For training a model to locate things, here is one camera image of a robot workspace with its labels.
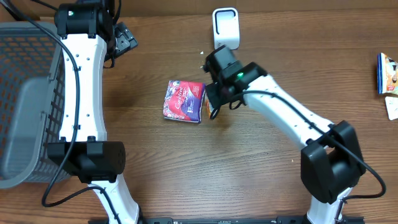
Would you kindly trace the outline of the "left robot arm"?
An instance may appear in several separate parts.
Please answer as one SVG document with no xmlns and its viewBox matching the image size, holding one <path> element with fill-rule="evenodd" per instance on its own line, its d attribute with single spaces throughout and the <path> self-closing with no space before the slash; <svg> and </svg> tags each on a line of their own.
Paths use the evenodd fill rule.
<svg viewBox="0 0 398 224">
<path fill-rule="evenodd" d="M 132 47 L 133 36 L 118 22 L 121 4 L 114 1 L 64 3 L 55 13 L 58 43 L 65 66 L 65 101 L 60 140 L 47 149 L 48 158 L 76 176 L 100 199 L 105 223 L 140 223 L 123 170 L 124 144 L 109 141 L 103 117 L 103 69 Z"/>
</svg>

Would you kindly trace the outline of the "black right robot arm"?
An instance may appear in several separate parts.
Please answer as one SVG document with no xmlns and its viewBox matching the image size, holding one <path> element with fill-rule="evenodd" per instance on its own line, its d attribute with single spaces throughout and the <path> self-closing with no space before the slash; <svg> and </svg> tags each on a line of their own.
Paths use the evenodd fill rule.
<svg viewBox="0 0 398 224">
<path fill-rule="evenodd" d="M 213 80 L 206 86 L 211 119 L 221 106 L 238 102 L 266 117 L 300 149 L 300 176 L 312 196 L 310 208 L 303 218 L 279 217 L 279 223 L 364 223 L 362 217 L 342 214 L 343 199 L 366 171 L 349 123 L 334 124 L 308 110 L 258 64 L 243 66 L 225 45 L 206 57 L 203 69 Z"/>
</svg>

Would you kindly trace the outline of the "pink purple sanitary pad pack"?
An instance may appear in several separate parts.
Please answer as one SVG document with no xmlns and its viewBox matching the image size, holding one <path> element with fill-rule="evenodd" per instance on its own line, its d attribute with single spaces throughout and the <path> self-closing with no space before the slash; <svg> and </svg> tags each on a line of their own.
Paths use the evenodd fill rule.
<svg viewBox="0 0 398 224">
<path fill-rule="evenodd" d="M 200 123 L 204 95 L 204 83 L 170 80 L 164 98 L 164 118 Z"/>
</svg>

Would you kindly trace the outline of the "orange red wipes pack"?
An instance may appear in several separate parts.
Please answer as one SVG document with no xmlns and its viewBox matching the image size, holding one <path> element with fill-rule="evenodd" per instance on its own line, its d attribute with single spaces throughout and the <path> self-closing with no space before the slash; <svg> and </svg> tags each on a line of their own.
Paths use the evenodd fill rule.
<svg viewBox="0 0 398 224">
<path fill-rule="evenodd" d="M 206 111 L 208 113 L 208 117 L 210 119 L 213 119 L 213 116 L 216 113 L 216 110 L 214 109 L 213 105 L 211 104 L 207 93 L 205 94 L 205 106 L 206 106 Z"/>
</svg>

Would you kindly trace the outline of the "yellow blue snack bag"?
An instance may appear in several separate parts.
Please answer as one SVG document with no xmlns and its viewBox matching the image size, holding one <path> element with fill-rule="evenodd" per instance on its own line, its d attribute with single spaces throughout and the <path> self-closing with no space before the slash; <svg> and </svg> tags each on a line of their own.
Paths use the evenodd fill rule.
<svg viewBox="0 0 398 224">
<path fill-rule="evenodd" d="M 377 90 L 397 94 L 397 62 L 384 53 L 377 56 Z"/>
</svg>

